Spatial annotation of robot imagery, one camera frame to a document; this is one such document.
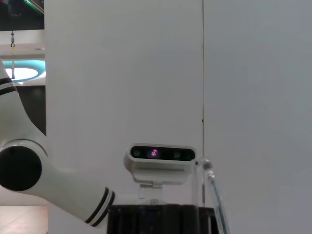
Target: camera bracket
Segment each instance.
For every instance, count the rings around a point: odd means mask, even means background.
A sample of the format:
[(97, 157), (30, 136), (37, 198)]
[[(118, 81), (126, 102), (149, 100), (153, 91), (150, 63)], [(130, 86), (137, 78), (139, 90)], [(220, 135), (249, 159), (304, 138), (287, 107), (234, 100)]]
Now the camera bracket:
[(140, 184), (139, 203), (149, 205), (166, 204), (163, 198), (162, 183), (152, 182), (150, 184)]

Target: black joint cap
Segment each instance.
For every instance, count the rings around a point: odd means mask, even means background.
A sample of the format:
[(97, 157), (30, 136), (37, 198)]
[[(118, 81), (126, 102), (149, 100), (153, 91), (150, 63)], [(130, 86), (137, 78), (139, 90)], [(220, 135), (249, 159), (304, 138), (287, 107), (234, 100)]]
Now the black joint cap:
[(25, 191), (40, 179), (39, 156), (29, 148), (12, 146), (0, 152), (0, 185), (12, 191)]

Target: camera lens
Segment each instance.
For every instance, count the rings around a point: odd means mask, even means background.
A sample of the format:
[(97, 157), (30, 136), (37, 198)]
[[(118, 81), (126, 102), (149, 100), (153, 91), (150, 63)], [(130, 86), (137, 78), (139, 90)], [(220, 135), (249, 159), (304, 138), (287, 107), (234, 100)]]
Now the camera lens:
[(140, 152), (140, 150), (135, 150), (133, 154), (135, 157), (139, 157), (141, 152)]
[(175, 152), (174, 153), (174, 160), (179, 160), (181, 157), (181, 153), (180, 152)]
[(147, 152), (147, 158), (150, 158), (150, 159), (159, 159), (160, 158), (160, 153), (157, 149), (152, 149), (152, 150), (149, 150)]

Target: purple light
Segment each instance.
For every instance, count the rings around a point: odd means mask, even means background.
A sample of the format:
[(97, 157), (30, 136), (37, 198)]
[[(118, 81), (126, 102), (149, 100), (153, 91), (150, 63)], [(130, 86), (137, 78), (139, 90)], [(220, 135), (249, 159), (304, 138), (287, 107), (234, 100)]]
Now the purple light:
[(151, 156), (155, 157), (157, 155), (158, 155), (158, 151), (157, 150), (152, 150)]

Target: hanging hook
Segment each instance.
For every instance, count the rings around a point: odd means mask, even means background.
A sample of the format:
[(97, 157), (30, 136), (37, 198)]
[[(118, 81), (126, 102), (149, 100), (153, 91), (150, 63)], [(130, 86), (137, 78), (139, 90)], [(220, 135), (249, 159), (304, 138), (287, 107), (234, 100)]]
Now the hanging hook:
[(11, 33), (12, 37), (11, 37), (11, 47), (14, 48), (15, 47), (15, 38), (14, 38), (14, 32), (12, 31)]

